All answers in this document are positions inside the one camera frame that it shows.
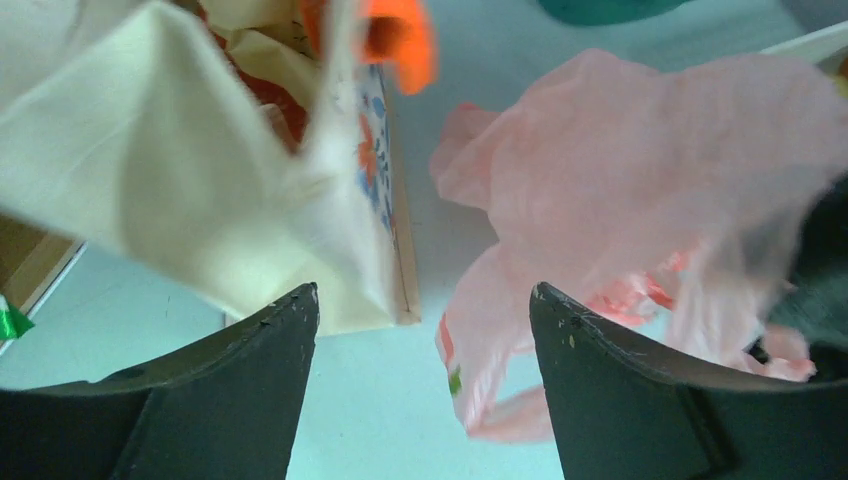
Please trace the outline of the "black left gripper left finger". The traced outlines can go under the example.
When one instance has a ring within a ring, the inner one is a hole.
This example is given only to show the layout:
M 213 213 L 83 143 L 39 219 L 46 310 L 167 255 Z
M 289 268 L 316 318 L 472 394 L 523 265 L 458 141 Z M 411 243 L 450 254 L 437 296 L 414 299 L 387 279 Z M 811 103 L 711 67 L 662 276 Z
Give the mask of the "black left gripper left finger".
M 103 380 L 1 394 L 5 479 L 282 479 L 319 326 L 298 286 Z

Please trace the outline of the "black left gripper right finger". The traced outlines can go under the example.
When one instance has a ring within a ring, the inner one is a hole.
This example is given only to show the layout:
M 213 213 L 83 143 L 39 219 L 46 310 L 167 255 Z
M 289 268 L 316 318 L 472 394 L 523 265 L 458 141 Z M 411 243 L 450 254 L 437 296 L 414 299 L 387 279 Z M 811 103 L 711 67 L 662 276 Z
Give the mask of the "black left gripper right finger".
M 843 479 L 847 384 L 795 383 L 689 356 L 547 283 L 530 322 L 568 479 Z

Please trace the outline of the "pink plastic bag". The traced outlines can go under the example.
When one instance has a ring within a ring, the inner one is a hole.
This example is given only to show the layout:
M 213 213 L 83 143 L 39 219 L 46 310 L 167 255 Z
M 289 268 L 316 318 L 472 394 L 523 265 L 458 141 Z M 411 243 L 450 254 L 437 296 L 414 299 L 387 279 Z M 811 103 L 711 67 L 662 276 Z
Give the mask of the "pink plastic bag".
M 786 56 L 661 73 L 588 50 L 503 112 L 458 107 L 430 172 L 498 238 L 436 337 L 467 434 L 552 436 L 541 388 L 498 396 L 510 360 L 533 350 L 540 282 L 622 326 L 660 325 L 662 343 L 694 357 L 810 379 L 813 334 L 765 315 L 789 291 L 802 219 L 846 171 L 846 99 Z

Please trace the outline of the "beige floral tote bag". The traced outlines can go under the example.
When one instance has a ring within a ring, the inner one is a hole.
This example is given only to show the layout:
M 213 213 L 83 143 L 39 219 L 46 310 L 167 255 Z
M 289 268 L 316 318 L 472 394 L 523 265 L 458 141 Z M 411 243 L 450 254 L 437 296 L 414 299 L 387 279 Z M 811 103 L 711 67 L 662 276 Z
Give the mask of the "beige floral tote bag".
M 200 1 L 1 5 L 1 210 L 244 318 L 319 287 L 323 335 L 421 318 L 384 77 L 436 76 L 421 1 L 297 1 L 319 65 L 290 151 Z

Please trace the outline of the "red orange chip bag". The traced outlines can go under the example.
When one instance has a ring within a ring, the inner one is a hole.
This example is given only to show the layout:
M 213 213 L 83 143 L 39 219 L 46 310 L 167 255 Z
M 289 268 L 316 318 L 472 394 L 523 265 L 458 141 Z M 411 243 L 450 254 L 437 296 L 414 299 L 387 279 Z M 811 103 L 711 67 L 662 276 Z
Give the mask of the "red orange chip bag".
M 196 14 L 290 151 L 300 146 L 319 65 L 297 1 L 200 1 Z

